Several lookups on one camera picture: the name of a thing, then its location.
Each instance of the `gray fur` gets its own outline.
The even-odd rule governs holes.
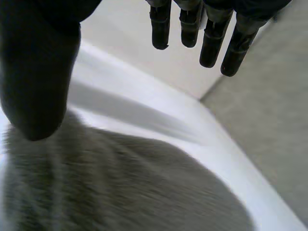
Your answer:
[[[83,125],[6,138],[3,231],[252,231],[247,212],[178,148]]]

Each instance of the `gray floor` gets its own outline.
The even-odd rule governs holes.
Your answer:
[[[294,2],[203,102],[308,226],[307,11]]]

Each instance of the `gloved hand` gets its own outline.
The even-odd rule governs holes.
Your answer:
[[[159,50],[168,47],[172,0],[146,0],[150,6],[152,43]],[[207,24],[200,54],[200,65],[212,68],[217,60],[233,10],[237,23],[221,72],[233,76],[238,71],[258,30],[291,0],[174,0],[181,8],[181,39],[186,47],[196,44],[200,21],[207,13]]]
[[[151,5],[152,41],[168,44],[172,0],[147,0]],[[233,75],[257,30],[291,0],[175,0],[181,8],[181,38],[196,44],[206,8],[200,63],[212,67],[233,9],[237,25],[225,56],[222,73]],[[79,23],[101,0],[0,0],[0,99],[10,122],[29,140],[49,137],[60,126],[72,68],[80,45]]]

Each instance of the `black glove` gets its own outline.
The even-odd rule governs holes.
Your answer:
[[[99,3],[0,0],[1,105],[29,140],[44,139],[61,124],[80,44],[79,22]]]

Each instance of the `white bathtub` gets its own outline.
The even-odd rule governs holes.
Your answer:
[[[185,150],[226,182],[246,206],[256,230],[307,230],[198,101],[85,42],[69,105],[93,126],[164,140]],[[2,112],[0,122],[3,132],[8,121]]]

